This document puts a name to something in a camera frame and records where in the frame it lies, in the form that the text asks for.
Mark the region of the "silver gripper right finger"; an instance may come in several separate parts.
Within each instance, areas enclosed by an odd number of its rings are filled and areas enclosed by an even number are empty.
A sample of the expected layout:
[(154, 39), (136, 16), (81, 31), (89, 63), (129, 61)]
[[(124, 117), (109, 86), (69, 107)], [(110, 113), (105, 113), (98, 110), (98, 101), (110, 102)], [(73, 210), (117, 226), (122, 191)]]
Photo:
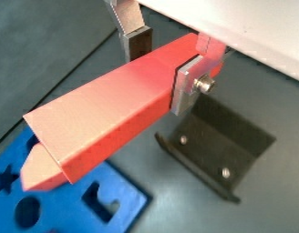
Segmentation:
[(197, 54), (174, 69), (169, 110), (176, 116), (194, 104), (198, 94), (211, 92), (212, 78), (223, 66), (224, 50), (224, 43), (202, 33), (197, 34)]

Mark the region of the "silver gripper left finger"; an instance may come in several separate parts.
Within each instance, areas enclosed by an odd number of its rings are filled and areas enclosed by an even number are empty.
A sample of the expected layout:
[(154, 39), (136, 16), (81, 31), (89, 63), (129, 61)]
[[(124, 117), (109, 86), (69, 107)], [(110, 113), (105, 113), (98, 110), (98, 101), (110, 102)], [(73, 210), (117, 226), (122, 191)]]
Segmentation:
[(130, 62), (152, 51), (153, 30), (142, 21), (136, 0), (102, 0), (118, 31), (125, 60)]

